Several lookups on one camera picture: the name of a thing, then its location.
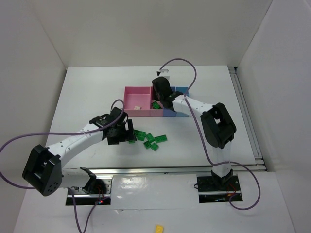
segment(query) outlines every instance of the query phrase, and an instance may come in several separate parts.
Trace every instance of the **table top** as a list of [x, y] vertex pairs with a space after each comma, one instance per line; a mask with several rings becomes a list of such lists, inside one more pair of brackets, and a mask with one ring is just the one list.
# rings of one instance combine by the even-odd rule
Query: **table top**
[[[167, 66], [171, 86], [188, 86], [193, 79], [190, 66]], [[231, 148], [231, 160], [254, 164], [255, 159], [235, 90], [226, 66], [197, 66], [198, 77], [190, 97], [227, 107], [237, 126]], [[125, 86], [151, 86], [159, 67], [70, 67], [53, 118], [51, 132], [77, 132], [90, 119], [110, 112], [115, 99], [123, 99]], [[91, 146], [72, 159], [66, 167], [125, 168], [208, 166], [198, 131], [192, 117], [132, 117], [134, 128], [165, 134], [167, 142], [160, 143], [154, 152], [143, 143], [119, 145], [101, 143]], [[63, 140], [49, 136], [47, 145]], [[212, 148], [206, 142], [213, 159]]]
[[[95, 208], [86, 232], [153, 233], [156, 225], [162, 225], [165, 233], [294, 233], [275, 174], [255, 172], [255, 175], [261, 185], [261, 200], [249, 211], [235, 210], [228, 202], [199, 204], [197, 190], [193, 188], [195, 181], [180, 179], [183, 175], [176, 175], [173, 179], [170, 175], [156, 176], [153, 182], [152, 176], [146, 176], [151, 189], [140, 193], [139, 199], [133, 195], [130, 197], [127, 192], [128, 196], [122, 194], [122, 200], [114, 180], [113, 186], [117, 188], [112, 190], [111, 206]], [[243, 202], [234, 204], [250, 206], [258, 195], [256, 183], [248, 172], [240, 172], [238, 177]], [[174, 182], [169, 189], [166, 188], [169, 185], [167, 180]], [[158, 194], [152, 189], [155, 185], [159, 188]], [[27, 190], [14, 232], [77, 232], [73, 207], [65, 206], [66, 196], [66, 189], [58, 189], [49, 197], [43, 197], [36, 190]], [[174, 202], [157, 205], [163, 200]], [[82, 229], [90, 209], [91, 206], [77, 207]]]

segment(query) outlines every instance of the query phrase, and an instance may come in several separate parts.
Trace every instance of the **wall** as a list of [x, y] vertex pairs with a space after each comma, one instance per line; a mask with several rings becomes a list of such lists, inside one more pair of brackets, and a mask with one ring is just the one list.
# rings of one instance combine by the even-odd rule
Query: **wall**
[[[48, 131], [65, 68], [25, 0], [0, 2], [0, 144], [29, 132]], [[23, 168], [34, 145], [21, 139], [0, 155], [0, 170], [25, 184]], [[25, 191], [0, 179], [0, 232], [13, 232]]]
[[238, 68], [262, 154], [310, 232], [311, 0], [274, 0]]
[[84, 67], [237, 66], [272, 0], [31, 1], [64, 64]]

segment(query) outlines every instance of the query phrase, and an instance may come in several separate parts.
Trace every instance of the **white wall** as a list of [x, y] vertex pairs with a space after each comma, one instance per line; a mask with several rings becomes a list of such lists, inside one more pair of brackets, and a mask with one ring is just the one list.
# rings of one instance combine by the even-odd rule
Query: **white wall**
[[31, 1], [64, 64], [81, 67], [237, 66], [272, 0]]
[[[29, 132], [48, 131], [65, 68], [26, 0], [0, 2], [0, 144]], [[30, 150], [46, 138], [16, 141], [0, 155], [0, 170], [25, 184]], [[13, 232], [25, 191], [0, 179], [0, 232]]]
[[310, 232], [311, 0], [274, 0], [238, 68], [262, 154]]

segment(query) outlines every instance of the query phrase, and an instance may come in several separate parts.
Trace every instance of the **green block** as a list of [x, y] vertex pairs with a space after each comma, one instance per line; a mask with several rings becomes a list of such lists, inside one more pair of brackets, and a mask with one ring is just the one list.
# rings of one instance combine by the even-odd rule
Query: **green block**
[[153, 102], [151, 105], [153, 106], [154, 109], [162, 109], [160, 104], [158, 104], [156, 101]]
[[145, 140], [146, 132], [134, 130], [134, 134], [135, 134], [137, 140], [139, 140], [139, 141]]
[[155, 138], [152, 136], [151, 133], [148, 133], [148, 134], [146, 135], [146, 139], [147, 139], [150, 143], [152, 143], [152, 142], [155, 141]]
[[161, 136], [155, 137], [155, 142], [156, 142], [156, 143], [159, 143], [159, 142], [166, 142], [166, 141], [167, 141], [166, 135], [161, 135]]
[[149, 141], [144, 142], [144, 146], [146, 149], [150, 148], [151, 143]]
[[157, 143], [153, 143], [153, 144], [150, 146], [150, 148], [151, 148], [152, 150], [156, 151], [156, 150], [159, 148], [159, 146], [157, 145]]

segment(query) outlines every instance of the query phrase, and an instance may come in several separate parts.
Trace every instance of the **yellow object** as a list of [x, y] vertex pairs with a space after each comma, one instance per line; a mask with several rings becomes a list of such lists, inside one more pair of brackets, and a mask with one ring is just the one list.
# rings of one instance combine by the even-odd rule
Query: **yellow object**
[[155, 229], [155, 233], [163, 233], [164, 227], [157, 225]]

